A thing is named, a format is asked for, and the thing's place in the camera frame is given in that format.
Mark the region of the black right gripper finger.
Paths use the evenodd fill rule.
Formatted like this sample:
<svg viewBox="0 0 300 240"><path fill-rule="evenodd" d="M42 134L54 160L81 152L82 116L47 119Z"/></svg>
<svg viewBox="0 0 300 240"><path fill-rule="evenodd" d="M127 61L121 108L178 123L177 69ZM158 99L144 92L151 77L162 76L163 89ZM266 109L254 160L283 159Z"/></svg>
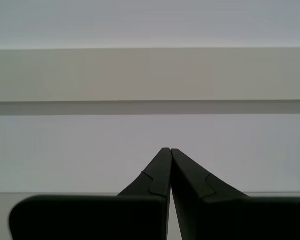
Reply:
<svg viewBox="0 0 300 240"><path fill-rule="evenodd" d="M8 223L14 240L165 240L172 153L161 149L115 196L37 195L19 202Z"/></svg>
<svg viewBox="0 0 300 240"><path fill-rule="evenodd" d="M172 149L171 187L184 240L300 240L300 197L250 197Z"/></svg>

